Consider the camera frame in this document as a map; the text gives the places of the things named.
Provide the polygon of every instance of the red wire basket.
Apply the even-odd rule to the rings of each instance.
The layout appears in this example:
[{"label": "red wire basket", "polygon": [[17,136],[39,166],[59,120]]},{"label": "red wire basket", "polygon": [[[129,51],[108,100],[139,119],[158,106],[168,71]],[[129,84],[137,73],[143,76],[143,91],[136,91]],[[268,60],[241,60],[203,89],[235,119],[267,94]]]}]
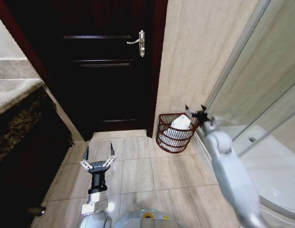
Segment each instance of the red wire basket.
[{"label": "red wire basket", "polygon": [[191,121],[189,129],[180,130],[171,127],[172,122],[181,115],[186,115],[186,113],[159,115],[156,143],[162,150],[169,153],[180,153],[184,151],[200,124],[196,117],[186,115]]}]

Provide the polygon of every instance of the yellow label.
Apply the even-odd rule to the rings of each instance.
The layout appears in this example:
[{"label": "yellow label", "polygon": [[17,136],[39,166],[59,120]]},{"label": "yellow label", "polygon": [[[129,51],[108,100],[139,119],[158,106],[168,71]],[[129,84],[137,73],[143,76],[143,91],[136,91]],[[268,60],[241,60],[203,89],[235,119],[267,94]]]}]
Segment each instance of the yellow label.
[{"label": "yellow label", "polygon": [[154,217],[154,215],[152,214],[152,213],[149,213],[149,212],[146,212],[146,213],[144,213],[143,215],[142,215],[142,218],[144,218],[144,219],[154,219],[155,217]]}]

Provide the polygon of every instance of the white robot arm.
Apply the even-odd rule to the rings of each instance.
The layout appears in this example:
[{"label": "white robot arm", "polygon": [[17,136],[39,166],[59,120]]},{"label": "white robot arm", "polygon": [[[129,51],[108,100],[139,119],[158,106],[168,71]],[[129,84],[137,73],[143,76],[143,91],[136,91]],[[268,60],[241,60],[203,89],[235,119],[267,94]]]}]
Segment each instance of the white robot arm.
[{"label": "white robot arm", "polygon": [[204,142],[212,158],[212,167],[225,199],[233,207],[245,228],[267,228],[259,210],[259,195],[245,166],[235,154],[230,136],[219,130],[216,118],[207,118],[206,108],[192,113],[201,122]]}]

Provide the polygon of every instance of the marble countertop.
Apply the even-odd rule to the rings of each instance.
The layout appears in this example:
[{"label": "marble countertop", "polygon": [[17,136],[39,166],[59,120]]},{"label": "marble countertop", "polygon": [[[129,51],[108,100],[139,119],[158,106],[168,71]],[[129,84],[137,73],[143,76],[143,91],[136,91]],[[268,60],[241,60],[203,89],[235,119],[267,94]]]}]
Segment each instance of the marble countertop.
[{"label": "marble countertop", "polygon": [[43,85],[40,79],[0,80],[0,114]]}]

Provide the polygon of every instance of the door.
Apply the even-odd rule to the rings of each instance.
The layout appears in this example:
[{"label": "door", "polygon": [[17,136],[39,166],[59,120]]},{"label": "door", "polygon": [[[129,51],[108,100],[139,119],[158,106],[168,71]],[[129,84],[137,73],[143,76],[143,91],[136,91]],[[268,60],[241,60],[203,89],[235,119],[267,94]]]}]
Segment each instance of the door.
[{"label": "door", "polygon": [[[84,139],[93,132],[146,129],[152,1],[5,0]],[[127,44],[145,32],[145,55]]]}]

